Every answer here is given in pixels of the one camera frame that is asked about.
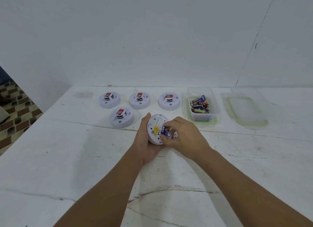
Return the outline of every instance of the patterned floor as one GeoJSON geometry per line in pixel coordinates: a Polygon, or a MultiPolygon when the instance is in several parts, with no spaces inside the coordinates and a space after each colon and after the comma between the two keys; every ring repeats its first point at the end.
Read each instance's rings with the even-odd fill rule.
{"type": "Polygon", "coordinates": [[[10,117],[0,125],[0,155],[3,154],[38,118],[42,111],[14,82],[0,86],[0,94],[12,102],[2,105],[10,117]]]}

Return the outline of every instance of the right hand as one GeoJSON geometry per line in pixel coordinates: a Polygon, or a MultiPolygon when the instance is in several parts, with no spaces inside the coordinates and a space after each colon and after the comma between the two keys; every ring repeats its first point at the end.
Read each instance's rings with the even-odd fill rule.
{"type": "Polygon", "coordinates": [[[160,135],[165,146],[174,148],[183,156],[192,160],[203,155],[203,153],[211,149],[207,140],[202,136],[198,128],[180,116],[174,120],[164,123],[164,126],[171,127],[171,134],[177,131],[177,139],[167,138],[165,135],[160,135]]]}

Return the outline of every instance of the table surface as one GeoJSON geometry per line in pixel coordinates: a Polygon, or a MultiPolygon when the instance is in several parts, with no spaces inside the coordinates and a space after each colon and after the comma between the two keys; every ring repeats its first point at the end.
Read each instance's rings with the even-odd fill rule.
{"type": "MultiPolygon", "coordinates": [[[[313,220],[313,88],[261,88],[277,116],[252,130],[226,113],[222,93],[216,126],[199,127],[213,149],[288,205],[313,220]]],[[[187,88],[72,87],[0,157],[1,226],[53,226],[103,178],[130,147],[147,113],[168,119],[182,108],[162,110],[158,96],[187,88]],[[119,106],[146,91],[151,105],[134,110],[135,121],[114,129],[111,109],[98,98],[119,92],[119,106]]],[[[129,197],[122,226],[241,226],[215,183],[191,160],[165,148],[143,167],[129,197]]]]}

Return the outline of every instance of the smoke detector back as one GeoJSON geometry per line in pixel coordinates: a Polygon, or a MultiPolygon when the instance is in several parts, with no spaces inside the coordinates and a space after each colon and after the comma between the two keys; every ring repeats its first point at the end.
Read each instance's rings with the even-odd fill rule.
{"type": "Polygon", "coordinates": [[[136,92],[129,97],[129,104],[135,109],[146,108],[150,103],[150,96],[146,92],[136,92]]]}
{"type": "Polygon", "coordinates": [[[120,96],[117,92],[107,92],[99,97],[99,104],[103,108],[115,107],[120,103],[120,96]]]}
{"type": "Polygon", "coordinates": [[[159,96],[158,104],[164,110],[175,110],[180,106],[180,97],[177,93],[166,92],[159,96]]]}
{"type": "Polygon", "coordinates": [[[151,116],[147,125],[149,141],[151,143],[155,145],[162,145],[163,142],[160,138],[160,134],[162,133],[168,138],[171,138],[169,129],[164,126],[164,123],[167,121],[168,119],[161,114],[155,114],[151,116]]]}
{"type": "Polygon", "coordinates": [[[123,128],[129,126],[135,119],[133,110],[130,107],[118,107],[111,111],[109,120],[112,126],[123,128]]]}

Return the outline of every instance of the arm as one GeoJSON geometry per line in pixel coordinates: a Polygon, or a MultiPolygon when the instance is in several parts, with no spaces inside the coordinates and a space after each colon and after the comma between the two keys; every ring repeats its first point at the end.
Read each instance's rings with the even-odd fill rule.
{"type": "Polygon", "coordinates": [[[85,193],[54,227],[120,226],[131,189],[142,166],[162,149],[148,142],[148,113],[141,121],[134,143],[114,168],[85,193]]]}
{"type": "Polygon", "coordinates": [[[178,138],[162,136],[163,143],[195,161],[212,178],[245,227],[313,226],[313,222],[211,149],[192,122],[177,117],[164,125],[172,127],[172,133],[177,131],[178,138]]]}

